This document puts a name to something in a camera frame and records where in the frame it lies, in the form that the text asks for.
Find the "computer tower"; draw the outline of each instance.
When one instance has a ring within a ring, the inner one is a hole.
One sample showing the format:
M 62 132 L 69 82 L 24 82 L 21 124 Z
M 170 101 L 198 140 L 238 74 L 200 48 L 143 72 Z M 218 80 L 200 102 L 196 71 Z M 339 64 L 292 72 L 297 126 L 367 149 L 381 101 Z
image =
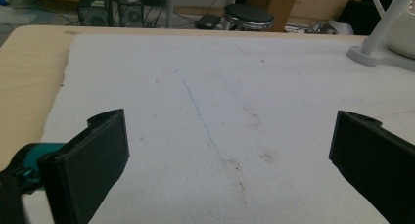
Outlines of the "computer tower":
M 141 0 L 116 0 L 118 3 L 119 26 L 143 27 L 144 7 Z
M 79 23 L 84 26 L 114 26 L 111 0 L 79 0 Z

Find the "stool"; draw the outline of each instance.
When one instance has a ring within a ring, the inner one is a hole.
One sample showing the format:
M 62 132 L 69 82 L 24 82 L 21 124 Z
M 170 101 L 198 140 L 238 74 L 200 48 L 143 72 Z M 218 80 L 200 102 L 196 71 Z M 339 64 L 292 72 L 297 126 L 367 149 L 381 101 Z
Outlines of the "stool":
M 230 4 L 224 10 L 224 18 L 234 24 L 232 29 L 239 27 L 241 30 L 263 30 L 274 22 L 271 13 L 253 5 Z

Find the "black stool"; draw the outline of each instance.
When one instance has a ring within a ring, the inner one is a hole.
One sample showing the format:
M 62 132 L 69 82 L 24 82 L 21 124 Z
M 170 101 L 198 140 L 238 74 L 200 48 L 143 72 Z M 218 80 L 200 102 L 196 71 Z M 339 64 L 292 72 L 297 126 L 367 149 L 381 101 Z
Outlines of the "black stool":
M 266 10 L 253 5 L 230 4 L 225 6 L 225 19 L 232 24 L 235 29 L 241 30 L 263 30 L 272 26 L 274 16 Z

